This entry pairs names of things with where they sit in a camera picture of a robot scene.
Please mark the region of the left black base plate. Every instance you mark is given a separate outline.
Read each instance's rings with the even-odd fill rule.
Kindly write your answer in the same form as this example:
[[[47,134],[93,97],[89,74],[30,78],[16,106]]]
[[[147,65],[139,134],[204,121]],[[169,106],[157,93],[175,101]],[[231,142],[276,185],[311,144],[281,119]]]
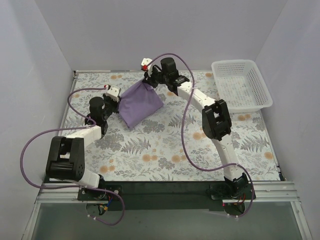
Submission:
[[[118,195],[122,194],[122,186],[119,184],[103,184],[100,186],[101,189],[108,190],[110,192],[116,193]],[[112,193],[101,191],[95,189],[81,188],[78,191],[77,200],[78,201],[108,201],[116,200],[119,198]]]

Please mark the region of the white plastic basket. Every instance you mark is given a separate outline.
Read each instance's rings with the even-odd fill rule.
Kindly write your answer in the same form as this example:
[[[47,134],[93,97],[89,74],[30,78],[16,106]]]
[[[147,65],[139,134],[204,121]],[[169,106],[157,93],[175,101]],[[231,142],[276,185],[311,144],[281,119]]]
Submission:
[[[219,97],[230,113],[251,113],[271,107],[273,100],[256,63],[248,59],[211,64]]]

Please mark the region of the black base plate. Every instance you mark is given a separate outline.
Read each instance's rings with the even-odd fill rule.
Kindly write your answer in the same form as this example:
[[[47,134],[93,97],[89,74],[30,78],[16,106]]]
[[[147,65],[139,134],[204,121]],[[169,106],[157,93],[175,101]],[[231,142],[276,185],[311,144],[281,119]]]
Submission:
[[[206,193],[213,200],[246,200],[252,199],[252,186],[248,185],[242,190],[233,190],[225,182],[214,182],[209,185],[209,189],[206,190]]]
[[[122,194],[122,186],[119,184],[103,184],[100,186],[101,189],[108,190],[110,192],[116,193],[118,195]],[[101,191],[95,189],[81,188],[78,191],[77,200],[78,201],[108,201],[116,200],[119,198],[112,193]]]

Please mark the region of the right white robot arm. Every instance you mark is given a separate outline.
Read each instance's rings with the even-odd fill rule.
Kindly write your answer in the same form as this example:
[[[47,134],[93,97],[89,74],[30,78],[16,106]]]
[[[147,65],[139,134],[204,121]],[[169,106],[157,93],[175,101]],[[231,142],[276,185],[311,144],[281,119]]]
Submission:
[[[144,72],[143,82],[156,88],[166,85],[168,90],[187,101],[187,106],[196,108],[202,117],[202,130],[207,138],[214,144],[220,157],[220,169],[224,173],[226,190],[218,190],[221,196],[232,199],[244,198],[249,187],[248,175],[239,165],[231,139],[232,122],[227,103],[216,100],[196,89],[195,78],[181,75],[176,62],[171,57],[163,58],[160,66],[153,64],[150,58],[141,62]]]

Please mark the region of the aluminium frame rail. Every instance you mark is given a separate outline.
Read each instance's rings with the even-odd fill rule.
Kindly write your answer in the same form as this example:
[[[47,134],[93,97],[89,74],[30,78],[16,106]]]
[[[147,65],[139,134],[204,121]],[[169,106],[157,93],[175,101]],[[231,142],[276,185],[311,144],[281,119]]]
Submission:
[[[292,181],[254,181],[256,202],[299,202],[300,197]],[[43,189],[37,203],[76,203],[80,188]]]

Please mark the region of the purple t shirt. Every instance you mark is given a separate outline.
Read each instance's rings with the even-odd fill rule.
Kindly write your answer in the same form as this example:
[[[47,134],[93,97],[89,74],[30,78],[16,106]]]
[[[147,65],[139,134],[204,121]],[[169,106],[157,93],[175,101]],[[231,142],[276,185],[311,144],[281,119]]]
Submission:
[[[132,129],[163,105],[154,88],[140,80],[121,95],[118,111],[127,127]]]

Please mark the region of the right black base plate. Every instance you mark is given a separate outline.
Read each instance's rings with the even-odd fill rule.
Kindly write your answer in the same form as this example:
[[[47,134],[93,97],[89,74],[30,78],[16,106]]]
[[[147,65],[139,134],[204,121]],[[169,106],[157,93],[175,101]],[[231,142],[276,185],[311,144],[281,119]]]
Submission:
[[[248,185],[242,190],[233,190],[225,182],[214,182],[209,185],[209,189],[206,190],[206,193],[213,200],[246,200],[252,199],[252,186]]]

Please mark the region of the floral patterned table mat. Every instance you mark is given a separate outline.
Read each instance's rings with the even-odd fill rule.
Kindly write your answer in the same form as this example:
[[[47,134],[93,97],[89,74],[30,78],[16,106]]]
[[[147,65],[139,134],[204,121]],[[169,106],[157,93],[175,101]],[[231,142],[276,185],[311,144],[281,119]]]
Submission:
[[[85,152],[85,165],[107,181],[221,181],[224,172],[202,115],[159,85],[157,112],[128,128],[118,114],[106,135]],[[279,169],[260,112],[233,113],[231,140],[239,163],[254,181],[278,181]]]

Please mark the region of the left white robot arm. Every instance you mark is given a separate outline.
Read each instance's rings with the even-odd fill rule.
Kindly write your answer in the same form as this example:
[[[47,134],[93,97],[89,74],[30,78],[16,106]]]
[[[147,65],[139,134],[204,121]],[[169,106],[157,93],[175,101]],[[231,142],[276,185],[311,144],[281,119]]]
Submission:
[[[86,147],[100,140],[108,130],[108,118],[117,113],[120,98],[106,94],[89,101],[89,114],[85,128],[67,136],[56,136],[51,140],[45,173],[49,178],[90,187],[89,194],[95,200],[106,196],[106,187],[99,183],[101,177],[86,168]]]

